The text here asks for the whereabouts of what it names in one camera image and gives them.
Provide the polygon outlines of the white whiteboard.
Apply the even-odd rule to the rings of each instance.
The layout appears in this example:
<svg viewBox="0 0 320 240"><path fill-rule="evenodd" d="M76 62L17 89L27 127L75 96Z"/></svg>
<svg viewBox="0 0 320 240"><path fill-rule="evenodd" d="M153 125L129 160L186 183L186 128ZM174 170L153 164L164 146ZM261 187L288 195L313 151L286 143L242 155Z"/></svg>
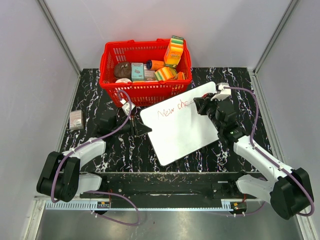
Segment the white whiteboard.
<svg viewBox="0 0 320 240"><path fill-rule="evenodd" d="M153 150L161 166L167 166L218 138L218 131L206 115L199 115L193 98L215 93L213 81L149 106L140 112Z"/></svg>

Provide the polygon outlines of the red capped whiteboard marker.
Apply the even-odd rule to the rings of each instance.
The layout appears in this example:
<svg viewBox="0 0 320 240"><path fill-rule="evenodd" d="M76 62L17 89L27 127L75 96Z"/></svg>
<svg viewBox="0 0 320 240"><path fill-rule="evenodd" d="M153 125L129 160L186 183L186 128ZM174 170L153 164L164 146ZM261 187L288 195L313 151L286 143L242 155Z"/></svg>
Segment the red capped whiteboard marker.
<svg viewBox="0 0 320 240"><path fill-rule="evenodd" d="M202 103L203 101L205 101L206 99L208 99L210 97L210 93L206 93L201 97L194 97L192 100L187 102L187 106L191 105L193 103Z"/></svg>

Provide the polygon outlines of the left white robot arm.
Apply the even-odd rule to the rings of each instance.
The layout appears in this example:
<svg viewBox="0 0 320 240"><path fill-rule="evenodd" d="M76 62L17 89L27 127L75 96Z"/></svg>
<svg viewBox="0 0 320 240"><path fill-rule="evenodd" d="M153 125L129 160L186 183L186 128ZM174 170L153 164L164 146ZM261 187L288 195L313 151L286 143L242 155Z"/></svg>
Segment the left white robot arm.
<svg viewBox="0 0 320 240"><path fill-rule="evenodd" d="M91 191L96 197L107 195L108 185L97 173L80 175L81 168L94 158L101 156L121 134L140 137L152 132L136 116L101 117L94 129L93 137L84 144L64 152L52 151L48 154L36 185L39 194L53 196L53 202L70 202L76 195Z"/></svg>

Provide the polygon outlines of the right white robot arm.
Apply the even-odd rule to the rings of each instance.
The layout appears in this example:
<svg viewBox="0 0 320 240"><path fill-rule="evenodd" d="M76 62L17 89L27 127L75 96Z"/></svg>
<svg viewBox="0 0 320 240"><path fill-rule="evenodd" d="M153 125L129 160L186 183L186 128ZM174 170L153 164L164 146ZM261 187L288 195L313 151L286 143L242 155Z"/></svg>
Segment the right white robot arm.
<svg viewBox="0 0 320 240"><path fill-rule="evenodd" d="M196 111L207 116L217 130L221 143L226 144L233 152L253 165L265 180L242 173L240 177L229 183L228 194L233 198L251 195L271 205L273 210L283 219L288 220L310 207L306 216L315 211L314 196L309 174L303 168L293 169L260 148L237 123L237 112L233 104L227 100L216 100L214 93L206 93L195 97Z"/></svg>

